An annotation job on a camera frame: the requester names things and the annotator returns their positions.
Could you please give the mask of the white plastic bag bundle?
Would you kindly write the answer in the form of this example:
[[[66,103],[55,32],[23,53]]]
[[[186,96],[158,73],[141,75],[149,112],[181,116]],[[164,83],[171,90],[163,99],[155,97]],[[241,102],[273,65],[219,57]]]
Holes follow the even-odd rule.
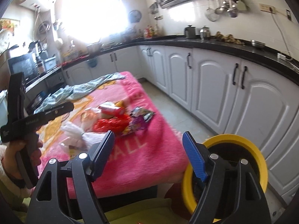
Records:
[[[69,148],[89,150],[94,144],[100,143],[106,133],[85,132],[79,126],[67,122],[60,127],[60,130],[67,136],[59,145],[66,151]]]

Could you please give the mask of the red crinkled wrapper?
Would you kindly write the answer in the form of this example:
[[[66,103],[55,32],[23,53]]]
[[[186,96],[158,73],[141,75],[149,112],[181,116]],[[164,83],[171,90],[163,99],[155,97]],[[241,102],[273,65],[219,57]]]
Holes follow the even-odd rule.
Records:
[[[114,134],[121,134],[130,124],[130,117],[127,115],[121,115],[119,117],[113,117],[110,119],[99,119],[92,128],[93,132],[106,133],[109,130]]]

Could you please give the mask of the red cylindrical can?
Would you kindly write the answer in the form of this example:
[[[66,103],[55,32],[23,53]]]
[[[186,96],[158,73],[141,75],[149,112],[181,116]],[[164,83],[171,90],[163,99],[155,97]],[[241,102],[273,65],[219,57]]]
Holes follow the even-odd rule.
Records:
[[[120,116],[125,113],[123,107],[116,106],[113,102],[104,102],[98,106],[102,113],[111,116]]]

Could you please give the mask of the purple snack wrapper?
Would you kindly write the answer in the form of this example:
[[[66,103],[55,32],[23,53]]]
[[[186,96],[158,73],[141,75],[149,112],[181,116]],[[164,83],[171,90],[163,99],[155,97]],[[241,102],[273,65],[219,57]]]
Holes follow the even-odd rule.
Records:
[[[130,122],[125,130],[121,133],[122,136],[135,133],[139,130],[146,130],[149,127],[150,121],[153,119],[155,112],[144,107],[136,107],[130,113]]]

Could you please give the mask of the pink fleece blanket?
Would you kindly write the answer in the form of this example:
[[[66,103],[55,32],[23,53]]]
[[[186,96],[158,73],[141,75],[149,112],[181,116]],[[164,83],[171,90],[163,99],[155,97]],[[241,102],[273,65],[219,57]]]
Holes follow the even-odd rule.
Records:
[[[105,83],[75,100],[75,108],[69,115],[60,116],[41,128],[39,135],[44,146],[39,172],[51,158],[59,161],[70,158],[59,145],[66,138],[61,126],[67,122],[80,125],[81,114],[87,108],[96,108],[105,101],[122,101],[128,110],[141,106],[152,110],[154,117],[146,130],[116,137],[103,174],[93,183],[96,196],[115,196],[160,183],[181,181],[189,163],[181,133],[167,123],[133,75],[127,71],[122,74],[124,79]]]

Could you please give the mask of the light blue cloth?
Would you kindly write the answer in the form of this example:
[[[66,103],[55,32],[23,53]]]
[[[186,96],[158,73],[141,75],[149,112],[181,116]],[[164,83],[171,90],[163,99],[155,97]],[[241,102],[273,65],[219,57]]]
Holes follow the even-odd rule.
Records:
[[[34,114],[40,113],[68,101],[79,100],[92,93],[99,86],[102,86],[105,83],[109,83],[114,80],[125,79],[125,77],[125,75],[116,72],[93,79],[87,83],[77,84],[73,86],[66,85],[64,88],[60,88],[55,93],[47,96],[42,104],[34,110]]]

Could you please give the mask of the black microwave oven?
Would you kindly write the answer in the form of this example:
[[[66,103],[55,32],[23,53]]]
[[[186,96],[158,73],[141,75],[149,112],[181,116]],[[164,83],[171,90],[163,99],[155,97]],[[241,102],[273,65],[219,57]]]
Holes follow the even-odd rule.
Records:
[[[27,53],[8,59],[10,74],[23,72],[26,82],[39,76],[38,68],[33,60],[33,54]]]

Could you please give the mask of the white lower cabinets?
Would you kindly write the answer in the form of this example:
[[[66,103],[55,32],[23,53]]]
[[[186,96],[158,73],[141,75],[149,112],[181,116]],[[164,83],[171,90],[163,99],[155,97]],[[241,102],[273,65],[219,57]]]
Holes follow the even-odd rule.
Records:
[[[259,148],[279,193],[298,184],[298,86],[256,63],[203,49],[133,46],[63,69],[70,85],[120,72],[139,72],[217,134]]]

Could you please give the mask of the steel stock pot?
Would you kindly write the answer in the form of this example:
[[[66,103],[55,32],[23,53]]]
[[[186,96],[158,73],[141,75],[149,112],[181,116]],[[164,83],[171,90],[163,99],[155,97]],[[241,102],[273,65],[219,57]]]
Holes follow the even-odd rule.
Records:
[[[91,43],[87,45],[87,51],[89,55],[96,54],[97,52],[101,51],[101,48],[102,48],[101,42]]]

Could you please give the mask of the ginger pile on counter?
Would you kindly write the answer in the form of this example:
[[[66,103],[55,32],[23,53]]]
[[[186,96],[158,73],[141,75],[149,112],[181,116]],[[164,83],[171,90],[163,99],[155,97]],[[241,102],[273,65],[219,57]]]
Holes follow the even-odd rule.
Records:
[[[218,31],[215,34],[214,38],[217,41],[221,41],[221,42],[225,42],[225,43],[232,43],[235,45],[242,45],[242,46],[245,45],[245,43],[243,43],[239,39],[234,38],[234,36],[232,34],[223,35],[220,31]]]

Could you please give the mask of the black countertop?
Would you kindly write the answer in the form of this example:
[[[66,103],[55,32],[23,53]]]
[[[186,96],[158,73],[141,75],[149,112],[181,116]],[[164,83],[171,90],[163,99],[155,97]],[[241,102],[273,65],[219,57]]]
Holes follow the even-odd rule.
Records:
[[[125,49],[132,46],[174,46],[188,49],[204,49],[215,51],[241,59],[248,60],[256,63],[267,69],[270,69],[285,78],[291,80],[293,83],[298,84],[298,61],[292,59],[287,62],[277,58],[278,51],[265,46],[264,49],[257,49],[251,45],[249,41],[243,41],[244,45],[237,45],[233,43],[226,43],[217,41],[216,39],[201,40],[199,38],[187,39],[182,35],[167,35],[162,38],[154,39],[135,39],[130,42],[125,42],[120,45],[112,46],[109,49],[101,49],[94,55],[85,55],[70,62],[63,62],[57,67],[58,70],[68,69],[84,61],[93,59],[107,53],[111,53],[120,49]]]

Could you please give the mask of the dark teapot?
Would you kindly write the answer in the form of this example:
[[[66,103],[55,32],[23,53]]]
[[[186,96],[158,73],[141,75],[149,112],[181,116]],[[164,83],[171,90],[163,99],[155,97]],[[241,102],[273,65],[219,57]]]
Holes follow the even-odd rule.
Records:
[[[188,25],[184,28],[184,35],[186,38],[196,38],[196,27]]]

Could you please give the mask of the hanging strainer ladle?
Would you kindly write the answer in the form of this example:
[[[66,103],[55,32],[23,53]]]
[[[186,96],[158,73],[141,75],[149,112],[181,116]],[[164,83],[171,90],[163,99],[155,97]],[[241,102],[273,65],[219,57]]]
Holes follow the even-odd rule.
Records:
[[[211,22],[216,22],[219,19],[219,15],[216,14],[215,10],[210,7],[210,0],[208,1],[208,8],[206,9],[205,16]]]

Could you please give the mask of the small wall fan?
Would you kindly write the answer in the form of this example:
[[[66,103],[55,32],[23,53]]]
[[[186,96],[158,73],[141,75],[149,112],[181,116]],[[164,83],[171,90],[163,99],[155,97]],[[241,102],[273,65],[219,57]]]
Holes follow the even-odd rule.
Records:
[[[142,19],[142,13],[139,10],[132,10],[128,14],[129,22],[132,23],[139,23]]]

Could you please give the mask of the wall power strip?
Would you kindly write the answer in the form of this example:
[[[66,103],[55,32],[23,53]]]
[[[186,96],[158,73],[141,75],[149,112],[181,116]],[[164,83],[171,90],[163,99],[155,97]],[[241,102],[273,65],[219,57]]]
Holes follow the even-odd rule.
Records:
[[[259,9],[262,12],[268,12],[271,14],[275,14],[276,10],[274,6],[266,5],[266,4],[259,4]]]

